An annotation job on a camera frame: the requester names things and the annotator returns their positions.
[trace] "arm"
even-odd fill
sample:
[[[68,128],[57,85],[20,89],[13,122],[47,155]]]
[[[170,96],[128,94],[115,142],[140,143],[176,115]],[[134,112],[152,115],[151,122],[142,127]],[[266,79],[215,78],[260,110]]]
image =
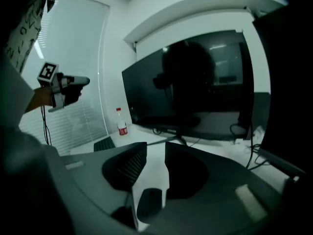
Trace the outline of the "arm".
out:
[[[52,106],[51,102],[51,88],[42,87],[34,90],[35,94],[33,95],[25,113],[30,112],[40,106]]]

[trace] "plastic bottle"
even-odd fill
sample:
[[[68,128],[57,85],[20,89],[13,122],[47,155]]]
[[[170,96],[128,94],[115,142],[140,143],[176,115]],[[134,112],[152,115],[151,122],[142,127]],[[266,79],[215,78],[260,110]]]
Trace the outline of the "plastic bottle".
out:
[[[126,126],[125,120],[123,119],[121,108],[116,109],[116,122],[117,122],[117,128],[118,128],[119,134],[121,136],[126,135],[128,133],[127,126]]]

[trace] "window blinds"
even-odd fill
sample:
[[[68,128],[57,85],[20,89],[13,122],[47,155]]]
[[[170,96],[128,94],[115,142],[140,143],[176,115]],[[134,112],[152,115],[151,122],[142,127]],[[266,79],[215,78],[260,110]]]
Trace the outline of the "window blinds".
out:
[[[54,113],[48,113],[50,107],[46,107],[51,142],[60,155],[108,134],[98,82],[100,38],[107,12],[107,6],[91,0],[56,0],[49,13],[45,8],[36,47],[22,73],[33,89],[40,86],[37,76],[44,62],[59,64],[59,72],[65,75],[90,79],[76,103]],[[40,108],[23,116],[20,129],[45,144]]]

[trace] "black monitor screen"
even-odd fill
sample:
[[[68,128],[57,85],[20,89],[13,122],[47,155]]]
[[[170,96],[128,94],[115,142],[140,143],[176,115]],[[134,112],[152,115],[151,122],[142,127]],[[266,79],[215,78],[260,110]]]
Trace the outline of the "black monitor screen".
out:
[[[253,74],[242,33],[163,47],[123,71],[123,80],[133,123],[206,139],[246,136]]]

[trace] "patterned shirt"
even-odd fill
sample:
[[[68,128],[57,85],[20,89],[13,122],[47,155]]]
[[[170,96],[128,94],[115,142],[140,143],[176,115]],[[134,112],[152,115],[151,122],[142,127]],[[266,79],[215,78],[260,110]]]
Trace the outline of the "patterned shirt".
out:
[[[4,46],[4,53],[19,73],[23,71],[29,53],[41,31],[45,1],[47,1],[47,11],[49,12],[55,0],[30,0],[26,4],[22,16],[11,29],[8,41]]]

